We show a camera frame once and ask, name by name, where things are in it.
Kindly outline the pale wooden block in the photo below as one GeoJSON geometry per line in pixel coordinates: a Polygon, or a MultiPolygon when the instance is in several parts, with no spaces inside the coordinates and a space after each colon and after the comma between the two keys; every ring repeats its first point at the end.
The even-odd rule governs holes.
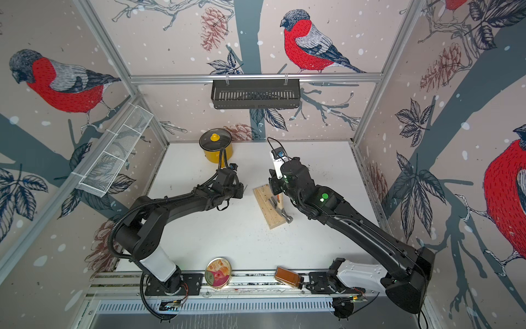
{"type": "Polygon", "coordinates": [[[253,194],[270,230],[287,223],[282,211],[273,203],[274,195],[269,185],[254,188],[253,194]]]}

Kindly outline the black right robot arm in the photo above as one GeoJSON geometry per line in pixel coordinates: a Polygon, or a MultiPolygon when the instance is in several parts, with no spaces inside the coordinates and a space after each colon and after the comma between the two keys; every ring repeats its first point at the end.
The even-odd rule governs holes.
{"type": "Polygon", "coordinates": [[[316,185],[299,158],[273,154],[269,178],[274,195],[284,193],[308,219],[326,225],[360,246],[385,269],[379,279],[386,296],[411,314],[420,313],[432,277],[435,254],[400,241],[361,215],[343,196],[316,185]]]}

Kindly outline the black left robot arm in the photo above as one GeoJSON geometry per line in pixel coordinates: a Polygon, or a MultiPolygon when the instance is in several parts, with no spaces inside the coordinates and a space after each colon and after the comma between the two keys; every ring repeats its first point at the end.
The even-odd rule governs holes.
{"type": "Polygon", "coordinates": [[[108,250],[118,259],[136,264],[143,274],[153,277],[168,293],[183,285],[181,269],[167,256],[160,240],[167,224],[176,219],[230,205],[241,199],[244,185],[237,176],[236,164],[220,168],[211,179],[190,193],[175,197],[138,198],[132,209],[113,226],[108,237],[108,250]]]}

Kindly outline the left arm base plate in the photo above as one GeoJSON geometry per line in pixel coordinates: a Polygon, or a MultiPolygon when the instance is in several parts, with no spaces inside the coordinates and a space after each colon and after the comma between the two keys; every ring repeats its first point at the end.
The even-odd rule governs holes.
{"type": "Polygon", "coordinates": [[[154,276],[148,278],[145,283],[145,295],[147,297],[198,296],[203,279],[203,274],[193,272],[183,272],[166,282],[161,282],[154,276]]]}

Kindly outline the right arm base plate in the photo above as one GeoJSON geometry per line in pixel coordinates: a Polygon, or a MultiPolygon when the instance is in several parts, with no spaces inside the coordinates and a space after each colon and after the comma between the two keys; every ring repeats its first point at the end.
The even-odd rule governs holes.
{"type": "Polygon", "coordinates": [[[327,272],[314,271],[308,274],[308,281],[305,282],[305,288],[312,294],[358,294],[366,293],[366,289],[361,287],[349,288],[343,285],[337,277],[329,275],[327,272]]]}

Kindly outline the wooden handle claw hammer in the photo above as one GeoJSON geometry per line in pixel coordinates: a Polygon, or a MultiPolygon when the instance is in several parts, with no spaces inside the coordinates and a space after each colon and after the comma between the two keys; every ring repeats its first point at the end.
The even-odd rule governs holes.
{"type": "Polygon", "coordinates": [[[273,195],[269,199],[271,205],[275,209],[275,211],[283,217],[287,223],[291,223],[293,221],[293,217],[290,216],[284,209],[284,194],[280,193],[279,195],[273,195]]]}

